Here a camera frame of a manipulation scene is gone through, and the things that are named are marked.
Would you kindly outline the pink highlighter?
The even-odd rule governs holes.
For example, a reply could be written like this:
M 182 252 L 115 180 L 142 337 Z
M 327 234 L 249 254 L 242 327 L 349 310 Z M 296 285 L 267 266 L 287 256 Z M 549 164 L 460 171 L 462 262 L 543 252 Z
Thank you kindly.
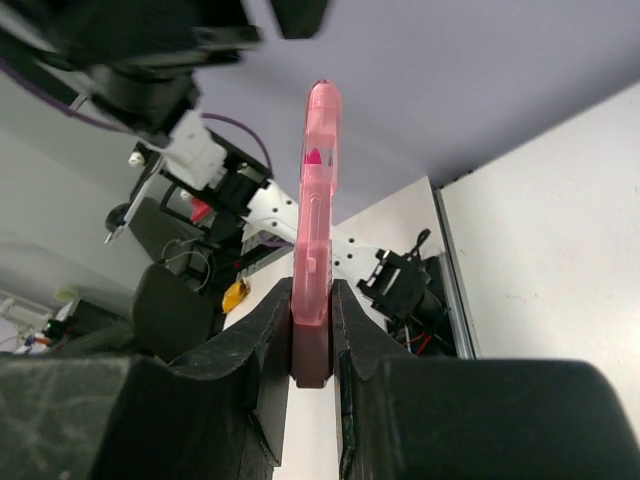
M 326 79 L 317 81 L 306 106 L 291 295 L 290 375 L 303 389 L 320 389 L 332 375 L 331 228 L 341 117 L 338 87 Z

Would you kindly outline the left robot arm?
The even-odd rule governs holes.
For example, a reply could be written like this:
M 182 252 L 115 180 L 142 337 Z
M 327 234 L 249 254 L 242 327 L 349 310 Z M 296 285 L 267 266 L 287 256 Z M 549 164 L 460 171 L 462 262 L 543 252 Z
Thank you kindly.
M 301 245 L 303 284 L 320 289 L 338 271 L 375 310 L 398 324 L 426 324 L 445 309 L 429 289 L 417 250 L 399 255 L 328 228 L 338 167 L 339 96 L 321 81 L 309 96 L 301 194 L 287 197 L 269 163 L 258 163 L 205 126 L 196 69 L 235 63 L 260 35 L 238 1 L 5 1 L 1 49 L 86 78 L 81 93 L 97 111 L 91 124 L 133 135 L 147 167 L 128 208 L 163 175 L 215 213 Z M 320 209 L 324 234 L 303 230 Z

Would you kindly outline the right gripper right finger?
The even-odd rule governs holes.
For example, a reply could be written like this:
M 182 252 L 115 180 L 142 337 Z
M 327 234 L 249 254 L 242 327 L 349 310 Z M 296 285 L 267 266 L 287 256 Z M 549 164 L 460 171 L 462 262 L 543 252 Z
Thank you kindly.
M 420 359 L 332 292 L 343 479 L 635 479 L 608 380 L 566 360 Z

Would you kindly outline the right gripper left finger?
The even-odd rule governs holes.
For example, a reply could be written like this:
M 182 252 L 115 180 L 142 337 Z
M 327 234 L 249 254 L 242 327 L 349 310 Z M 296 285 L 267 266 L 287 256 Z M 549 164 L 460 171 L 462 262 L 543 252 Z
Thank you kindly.
M 268 479 L 281 464 L 292 282 L 170 364 L 5 355 L 5 479 Z

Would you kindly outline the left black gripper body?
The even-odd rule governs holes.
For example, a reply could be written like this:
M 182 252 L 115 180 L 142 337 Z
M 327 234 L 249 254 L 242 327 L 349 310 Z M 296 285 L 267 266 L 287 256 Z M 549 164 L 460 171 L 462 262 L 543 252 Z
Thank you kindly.
M 67 1 L 49 41 L 74 67 L 188 70 L 262 43 L 241 1 Z

